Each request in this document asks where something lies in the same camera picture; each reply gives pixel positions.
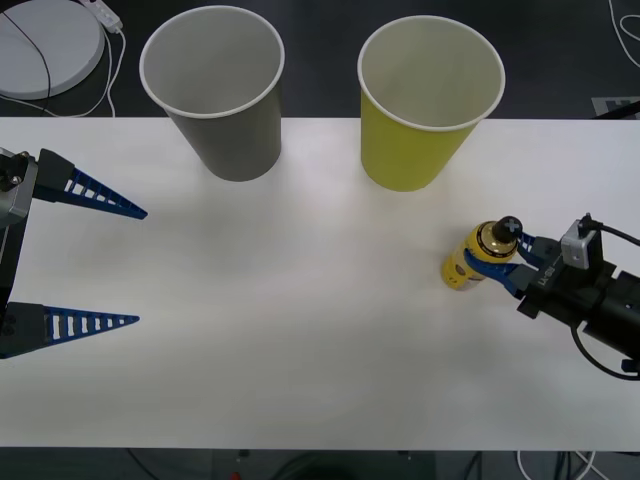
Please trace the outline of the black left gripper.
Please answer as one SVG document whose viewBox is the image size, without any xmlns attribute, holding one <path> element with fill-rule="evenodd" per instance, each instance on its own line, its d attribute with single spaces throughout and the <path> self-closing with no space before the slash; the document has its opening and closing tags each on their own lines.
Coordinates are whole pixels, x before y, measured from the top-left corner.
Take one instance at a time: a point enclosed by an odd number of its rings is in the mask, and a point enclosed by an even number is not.
<svg viewBox="0 0 640 480">
<path fill-rule="evenodd" d="M 33 197 L 144 219 L 148 213 L 113 189 L 79 170 L 57 153 L 42 149 Z M 1 358 L 80 340 L 132 325 L 139 316 L 74 310 L 33 303 L 9 302 L 25 234 L 25 220 L 1 231 Z"/>
</svg>

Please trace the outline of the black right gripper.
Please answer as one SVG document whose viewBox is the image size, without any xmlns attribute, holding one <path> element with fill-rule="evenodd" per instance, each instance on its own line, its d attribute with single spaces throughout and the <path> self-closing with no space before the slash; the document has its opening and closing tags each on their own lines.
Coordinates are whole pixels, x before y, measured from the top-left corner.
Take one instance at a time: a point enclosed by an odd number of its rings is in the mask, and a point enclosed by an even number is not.
<svg viewBox="0 0 640 480">
<path fill-rule="evenodd" d="M 568 327 L 585 321 L 588 331 L 618 330 L 619 319 L 607 299 L 616 266 L 603 261 L 589 270 L 570 267 L 560 253 L 552 253 L 555 247 L 553 239 L 522 233 L 517 252 L 525 264 L 486 262 L 469 249 L 464 250 L 464 259 L 477 274 L 521 297 L 517 311 L 531 319 L 544 313 Z"/>
</svg>

